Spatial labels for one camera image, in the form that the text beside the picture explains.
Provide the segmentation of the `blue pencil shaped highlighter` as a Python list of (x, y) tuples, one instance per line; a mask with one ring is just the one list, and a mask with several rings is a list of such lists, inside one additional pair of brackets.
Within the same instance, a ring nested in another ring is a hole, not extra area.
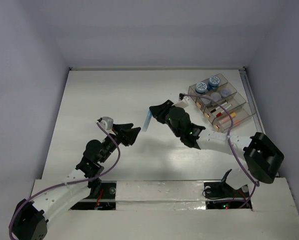
[(151, 111), (149, 110), (146, 115), (146, 119), (144, 121), (143, 127), (142, 127), (143, 132), (146, 132), (148, 130), (148, 127), (150, 125), (152, 117), (153, 117), (153, 115), (152, 115)]

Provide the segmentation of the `blue lidded jar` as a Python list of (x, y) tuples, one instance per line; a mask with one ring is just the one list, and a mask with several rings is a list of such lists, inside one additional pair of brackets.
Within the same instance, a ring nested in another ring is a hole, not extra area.
[(207, 89), (210, 91), (214, 88), (217, 88), (220, 84), (220, 78), (218, 76), (211, 76), (207, 83)]
[(198, 82), (195, 85), (195, 92), (199, 95), (205, 94), (208, 91), (208, 85), (205, 82)]

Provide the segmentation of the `clear purple clip jar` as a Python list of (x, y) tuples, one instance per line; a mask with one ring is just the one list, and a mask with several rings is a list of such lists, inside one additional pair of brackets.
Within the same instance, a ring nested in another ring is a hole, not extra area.
[(218, 102), (222, 99), (222, 96), (220, 93), (218, 92), (212, 92), (211, 95), (210, 95), (211, 99), (214, 101), (214, 102)]

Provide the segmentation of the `pink pencil shaped highlighter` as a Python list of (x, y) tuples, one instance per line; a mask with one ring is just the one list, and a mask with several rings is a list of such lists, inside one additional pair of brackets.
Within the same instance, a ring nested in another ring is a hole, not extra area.
[(235, 112), (232, 112), (231, 114), (229, 114), (229, 115), (223, 117), (222, 119), (220, 119), (220, 120), (219, 120), (219, 123), (220, 123), (220, 124), (224, 124), (224, 123), (230, 121), (231, 119), (235, 118), (236, 115), (237, 115), (237, 114), (236, 114)]

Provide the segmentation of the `black capped white marker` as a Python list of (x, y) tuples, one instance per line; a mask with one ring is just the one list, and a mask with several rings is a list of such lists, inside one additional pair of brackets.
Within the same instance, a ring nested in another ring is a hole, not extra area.
[(223, 102), (220, 106), (217, 106), (215, 109), (211, 110), (210, 112), (211, 112), (211, 113), (214, 113), (214, 112), (216, 112), (218, 109), (220, 109), (221, 107), (224, 107), (224, 106), (227, 105), (227, 104), (228, 104), (228, 102), (225, 101), (225, 102)]

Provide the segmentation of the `red capped white marker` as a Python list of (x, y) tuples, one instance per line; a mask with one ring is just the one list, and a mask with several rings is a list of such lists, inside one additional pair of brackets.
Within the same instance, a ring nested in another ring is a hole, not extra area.
[(231, 107), (232, 107), (232, 104), (229, 104), (229, 105), (226, 106), (221, 112), (219, 112), (219, 113), (216, 115), (216, 117), (218, 118), (218, 117), (222, 116), (222, 115), (225, 114), (226, 111), (229, 110)]

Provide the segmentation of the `clear pencil shaped eraser case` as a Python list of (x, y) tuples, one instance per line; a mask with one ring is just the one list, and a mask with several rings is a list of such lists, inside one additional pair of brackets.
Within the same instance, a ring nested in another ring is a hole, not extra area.
[(235, 121), (233, 121), (233, 124), (232, 124), (232, 122), (230, 121), (228, 126), (229, 126), (229, 127), (230, 127), (231, 125), (236, 126), (236, 125), (238, 125), (240, 122), (241, 122), (240, 120), (235, 120)]

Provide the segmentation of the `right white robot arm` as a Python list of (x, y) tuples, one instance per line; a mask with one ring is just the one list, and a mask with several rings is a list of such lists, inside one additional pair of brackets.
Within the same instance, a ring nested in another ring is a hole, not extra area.
[(223, 195), (231, 196), (249, 183), (274, 182), (285, 156), (266, 134), (235, 136), (207, 129), (192, 123), (184, 108), (170, 100), (150, 106), (149, 111), (159, 123), (168, 125), (185, 146), (234, 156), (238, 168), (232, 169), (219, 184)]

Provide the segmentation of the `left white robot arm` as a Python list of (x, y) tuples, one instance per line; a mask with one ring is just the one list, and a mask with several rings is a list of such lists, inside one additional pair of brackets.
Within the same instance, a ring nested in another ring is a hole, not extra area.
[(102, 163), (114, 151), (117, 151), (117, 157), (120, 158), (119, 145), (132, 146), (141, 131), (140, 127), (134, 127), (132, 123), (107, 124), (105, 118), (99, 119), (96, 124), (106, 135), (104, 140), (93, 139), (86, 144), (81, 161), (64, 181), (24, 198), (16, 205), (8, 226), (10, 239), (42, 240), (53, 218), (86, 197), (96, 197), (102, 185), (100, 178), (117, 165), (114, 162), (105, 170)]

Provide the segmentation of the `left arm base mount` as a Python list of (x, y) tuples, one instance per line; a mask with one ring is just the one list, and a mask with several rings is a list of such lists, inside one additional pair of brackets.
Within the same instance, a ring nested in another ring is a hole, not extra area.
[(95, 211), (112, 211), (116, 210), (116, 181), (103, 181), (96, 195), (89, 195), (73, 205), (71, 210), (95, 210)]

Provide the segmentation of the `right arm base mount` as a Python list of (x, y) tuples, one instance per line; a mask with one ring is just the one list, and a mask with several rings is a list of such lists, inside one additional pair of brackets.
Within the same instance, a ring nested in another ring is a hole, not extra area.
[(232, 170), (228, 170), (220, 181), (204, 183), (202, 196), (205, 197), (207, 210), (252, 209), (249, 188), (247, 185), (234, 189), (226, 183)]

